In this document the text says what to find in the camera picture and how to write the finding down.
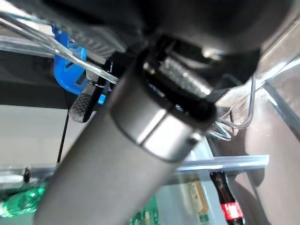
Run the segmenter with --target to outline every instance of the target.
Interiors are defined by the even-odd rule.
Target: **metal wire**
[[[53,51],[55,54],[75,63],[87,70],[90,70],[98,76],[108,80],[111,83],[116,84],[119,79],[110,73],[104,71],[102,68],[96,66],[93,63],[84,61],[81,58],[75,56],[68,48],[56,41],[54,38],[47,36],[46,34],[27,26],[26,24],[17,21],[12,15],[0,12],[0,24],[22,36],[28,38],[37,44],[45,47],[48,50]]]
[[[218,128],[218,130],[220,131],[219,132],[216,132],[214,130],[210,130],[209,131],[209,135],[219,139],[219,140],[222,140],[222,141],[226,141],[226,142],[229,142],[231,141],[231,135],[227,132],[227,130],[225,130],[223,127],[221,127],[219,125],[218,122],[215,122],[215,126]]]
[[[250,101],[249,101],[249,107],[248,107],[248,115],[247,119],[242,123],[242,124],[235,124],[230,121],[227,121],[223,118],[218,118],[218,122],[223,123],[231,128],[236,128],[236,129],[246,129],[252,119],[253,119],[253,114],[254,114],[254,101],[255,101],[255,75],[252,76],[252,83],[251,83],[251,92],[250,92]]]

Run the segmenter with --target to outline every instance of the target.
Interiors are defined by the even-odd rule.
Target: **red bottle label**
[[[244,217],[238,202],[221,204],[226,220],[239,219]]]

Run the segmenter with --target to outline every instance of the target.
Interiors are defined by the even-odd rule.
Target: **yellow label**
[[[188,183],[187,185],[195,212],[197,212],[198,214],[207,213],[208,206],[200,181],[193,181]]]

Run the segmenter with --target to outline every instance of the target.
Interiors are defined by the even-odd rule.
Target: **black rubber grip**
[[[85,90],[77,97],[69,110],[70,118],[78,123],[85,123],[89,120],[95,104],[97,104],[103,88],[88,84]]]

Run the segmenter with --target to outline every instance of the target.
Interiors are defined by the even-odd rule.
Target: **black cable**
[[[60,151],[58,153],[57,163],[59,163],[60,160],[61,160],[61,154],[62,154],[62,150],[63,150],[63,147],[64,147],[65,137],[66,137],[66,133],[67,133],[67,127],[68,127],[68,122],[69,122],[70,105],[69,105],[69,102],[68,102],[66,90],[64,90],[64,94],[65,94],[65,99],[66,99],[66,103],[67,103],[67,116],[66,116],[66,120],[65,120],[64,131],[63,131],[62,137],[61,137]]]

